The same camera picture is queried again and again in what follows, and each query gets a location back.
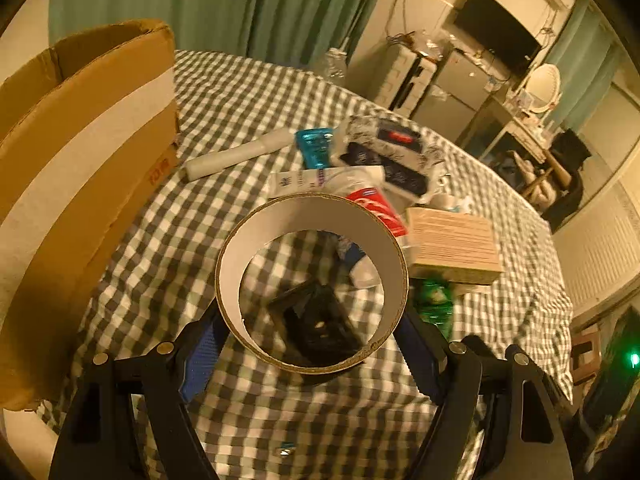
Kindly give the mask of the black wall television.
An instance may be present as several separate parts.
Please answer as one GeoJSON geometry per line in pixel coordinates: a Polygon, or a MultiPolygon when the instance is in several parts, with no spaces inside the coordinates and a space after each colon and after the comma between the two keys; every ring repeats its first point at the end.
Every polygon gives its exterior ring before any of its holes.
{"type": "Polygon", "coordinates": [[[541,44],[497,0],[465,0],[454,26],[477,41],[516,76],[523,76],[541,44]]]}

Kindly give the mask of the large teal curtain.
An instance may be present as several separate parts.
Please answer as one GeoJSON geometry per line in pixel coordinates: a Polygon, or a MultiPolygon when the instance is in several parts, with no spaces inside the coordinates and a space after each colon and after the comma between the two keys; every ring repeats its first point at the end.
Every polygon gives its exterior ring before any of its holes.
{"type": "Polygon", "coordinates": [[[182,50],[308,67],[331,48],[354,52],[378,0],[49,0],[49,38],[157,18],[182,50]]]}

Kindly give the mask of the teal window curtain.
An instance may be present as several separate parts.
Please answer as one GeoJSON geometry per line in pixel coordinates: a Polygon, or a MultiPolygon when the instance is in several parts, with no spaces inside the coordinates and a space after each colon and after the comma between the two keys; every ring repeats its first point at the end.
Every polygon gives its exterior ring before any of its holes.
{"type": "Polygon", "coordinates": [[[578,131],[608,92],[624,49],[591,0],[575,0],[562,32],[544,59],[561,76],[561,96],[548,119],[578,131]]]}

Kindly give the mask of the white paper roll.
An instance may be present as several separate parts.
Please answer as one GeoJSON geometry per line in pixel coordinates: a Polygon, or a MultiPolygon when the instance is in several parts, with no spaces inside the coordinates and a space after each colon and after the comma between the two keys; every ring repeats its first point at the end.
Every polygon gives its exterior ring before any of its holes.
{"type": "Polygon", "coordinates": [[[210,152],[192,158],[184,163],[183,172],[189,182],[218,174],[231,166],[247,162],[253,158],[279,151],[291,145],[295,139],[295,130],[279,128],[272,130],[260,138],[243,143],[236,148],[210,152]]]}

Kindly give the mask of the wooden block box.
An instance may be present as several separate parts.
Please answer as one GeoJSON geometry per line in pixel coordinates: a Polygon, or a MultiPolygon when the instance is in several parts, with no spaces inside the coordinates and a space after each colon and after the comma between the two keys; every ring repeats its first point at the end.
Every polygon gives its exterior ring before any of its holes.
{"type": "Polygon", "coordinates": [[[430,208],[406,210],[409,274],[450,283],[490,285],[502,264],[489,220],[430,208]]]}

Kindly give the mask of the white suitcase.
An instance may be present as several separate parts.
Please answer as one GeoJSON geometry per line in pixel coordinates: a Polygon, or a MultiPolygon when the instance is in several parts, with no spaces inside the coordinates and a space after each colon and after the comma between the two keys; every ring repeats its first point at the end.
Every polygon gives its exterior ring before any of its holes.
{"type": "Polygon", "coordinates": [[[437,70],[437,64],[402,44],[392,44],[378,62],[366,97],[409,118],[437,70]]]}

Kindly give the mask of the clear water jug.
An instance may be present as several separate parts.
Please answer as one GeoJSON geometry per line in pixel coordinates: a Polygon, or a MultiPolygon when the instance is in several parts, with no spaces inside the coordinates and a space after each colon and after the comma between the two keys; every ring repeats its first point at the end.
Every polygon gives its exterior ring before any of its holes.
{"type": "Polygon", "coordinates": [[[329,48],[312,64],[312,71],[321,78],[342,86],[345,83],[347,53],[339,48],[329,48]]]}

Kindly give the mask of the black white patterned pouch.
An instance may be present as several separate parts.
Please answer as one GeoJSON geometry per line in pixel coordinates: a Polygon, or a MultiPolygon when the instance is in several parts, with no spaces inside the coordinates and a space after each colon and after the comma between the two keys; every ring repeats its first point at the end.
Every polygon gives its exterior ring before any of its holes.
{"type": "Polygon", "coordinates": [[[334,166],[381,166],[383,186],[410,204],[426,205],[447,177],[445,153],[427,136],[399,122],[354,115],[333,130],[334,166]]]}

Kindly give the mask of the brown cardboard box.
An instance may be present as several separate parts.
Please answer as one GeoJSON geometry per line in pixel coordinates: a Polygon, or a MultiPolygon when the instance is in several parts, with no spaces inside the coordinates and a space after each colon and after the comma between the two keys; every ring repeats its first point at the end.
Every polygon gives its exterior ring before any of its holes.
{"type": "Polygon", "coordinates": [[[54,400],[111,255],[174,168],[169,26],[68,36],[1,87],[1,404],[54,400]]]}

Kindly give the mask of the white tube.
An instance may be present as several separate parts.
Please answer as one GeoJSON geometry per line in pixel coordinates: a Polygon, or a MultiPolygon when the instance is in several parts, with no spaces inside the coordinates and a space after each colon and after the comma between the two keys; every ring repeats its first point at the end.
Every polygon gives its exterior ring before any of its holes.
{"type": "Polygon", "coordinates": [[[356,200],[362,191],[379,190],[384,177],[382,166],[346,166],[278,172],[269,177],[268,196],[276,198],[296,193],[321,192],[356,200]]]}

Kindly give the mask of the brown tape roll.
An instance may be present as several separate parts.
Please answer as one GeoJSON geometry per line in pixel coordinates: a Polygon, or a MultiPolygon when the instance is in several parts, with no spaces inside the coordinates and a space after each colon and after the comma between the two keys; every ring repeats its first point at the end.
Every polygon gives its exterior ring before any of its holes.
{"type": "Polygon", "coordinates": [[[349,224],[346,204],[340,196],[322,193],[275,198],[240,221],[218,252],[216,300],[224,322],[245,348],[280,370],[318,377],[350,370],[382,347],[404,314],[409,280],[404,289],[398,278],[392,278],[390,284],[382,285],[384,304],[378,328],[368,341],[362,341],[333,289],[308,278],[265,301],[274,326],[293,353],[292,363],[270,356],[247,330],[240,291],[246,268],[256,254],[275,240],[300,231],[340,235],[349,224]]]}

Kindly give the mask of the grey mini fridge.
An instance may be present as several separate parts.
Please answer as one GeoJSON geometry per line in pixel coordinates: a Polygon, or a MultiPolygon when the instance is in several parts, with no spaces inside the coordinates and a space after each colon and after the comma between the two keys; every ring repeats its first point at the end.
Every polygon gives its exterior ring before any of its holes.
{"type": "Polygon", "coordinates": [[[411,114],[417,124],[456,142],[489,96],[490,75],[456,49],[440,62],[411,114]]]}

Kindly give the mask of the black chair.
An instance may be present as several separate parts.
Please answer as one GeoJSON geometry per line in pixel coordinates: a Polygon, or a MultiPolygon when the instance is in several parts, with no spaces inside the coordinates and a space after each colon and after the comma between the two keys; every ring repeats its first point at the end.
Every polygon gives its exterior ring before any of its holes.
{"type": "Polygon", "coordinates": [[[552,141],[547,162],[552,168],[552,177],[559,185],[561,193],[542,214],[552,233],[578,211],[584,196],[584,182],[580,170],[590,157],[589,148],[572,129],[559,133],[552,141]]]}

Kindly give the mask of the teal blue packet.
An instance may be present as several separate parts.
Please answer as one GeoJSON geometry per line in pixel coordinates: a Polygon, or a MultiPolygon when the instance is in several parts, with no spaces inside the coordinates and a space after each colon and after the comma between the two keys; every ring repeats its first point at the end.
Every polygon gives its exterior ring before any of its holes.
{"type": "Polygon", "coordinates": [[[332,128],[299,130],[295,142],[306,169],[324,169],[330,166],[332,128]]]}

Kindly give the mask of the checkered grey white cloth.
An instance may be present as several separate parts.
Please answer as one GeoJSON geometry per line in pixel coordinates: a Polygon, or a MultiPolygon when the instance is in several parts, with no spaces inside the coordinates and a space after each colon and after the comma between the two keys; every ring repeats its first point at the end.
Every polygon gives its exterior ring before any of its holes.
{"type": "MultiPolygon", "coordinates": [[[[231,54],[176,55],[180,138],[188,160],[250,142],[279,127],[334,127],[378,108],[318,76],[231,54]]],[[[492,171],[431,131],[444,190],[494,228],[502,273],[484,292],[436,310],[453,340],[479,336],[496,356],[520,346],[570,390],[570,318],[547,222],[492,171]]],[[[269,179],[303,165],[295,146],[186,182],[171,176],[117,248],[91,298],[73,366],[58,400],[38,418],[60,429],[85,366],[99,352],[142,356],[198,318],[215,295],[217,254],[229,232],[265,203],[269,179]]],[[[240,289],[245,326],[265,352],[295,364],[329,363],[375,332],[382,287],[352,284],[337,237],[302,231],[265,245],[240,289]]],[[[393,339],[363,363],[326,379],[290,374],[234,338],[192,424],[224,479],[399,479],[434,416],[393,339]]]]}

